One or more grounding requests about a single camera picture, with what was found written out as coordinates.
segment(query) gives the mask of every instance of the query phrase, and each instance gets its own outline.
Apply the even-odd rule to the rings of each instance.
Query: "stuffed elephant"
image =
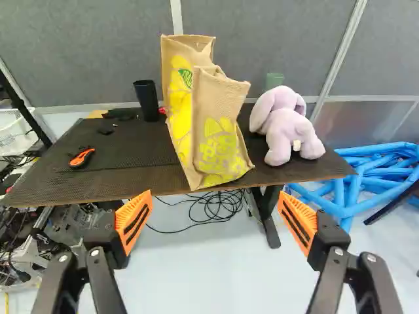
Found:
[[[265,92],[250,114],[250,132],[266,135],[269,150],[264,158],[271,166],[289,161],[291,145],[301,142],[300,155],[316,159],[326,150],[317,137],[312,123],[305,117],[306,102],[287,86],[277,86]]]

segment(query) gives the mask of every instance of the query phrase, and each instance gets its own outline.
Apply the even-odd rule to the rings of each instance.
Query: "green cup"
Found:
[[[266,74],[265,90],[270,90],[274,87],[282,85],[284,76],[282,73],[268,73]]]

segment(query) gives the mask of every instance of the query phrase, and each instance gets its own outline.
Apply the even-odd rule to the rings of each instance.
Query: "orange gripper pad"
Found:
[[[304,255],[308,256],[313,237],[317,232],[316,211],[297,198],[280,192],[278,212]]]
[[[126,256],[130,254],[152,210],[151,192],[147,190],[116,211],[115,230],[119,234]]]

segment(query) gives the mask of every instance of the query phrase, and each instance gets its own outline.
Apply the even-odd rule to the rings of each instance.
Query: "black cylinder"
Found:
[[[137,80],[134,83],[137,98],[143,110],[144,120],[154,122],[158,120],[158,101],[156,85],[153,80]]]

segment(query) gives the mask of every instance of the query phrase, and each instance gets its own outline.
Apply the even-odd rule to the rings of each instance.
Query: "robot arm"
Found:
[[[350,236],[332,216],[314,211],[284,192],[278,211],[307,262],[319,271],[307,314],[332,314],[338,310],[343,284],[349,284],[359,314],[402,314],[401,304],[385,261],[372,253],[348,253]]]
[[[105,211],[83,239],[85,256],[64,252],[48,263],[32,314],[76,314],[86,283],[90,283],[97,313],[125,314],[113,270],[128,265],[132,247],[152,210],[148,190],[117,211]]]

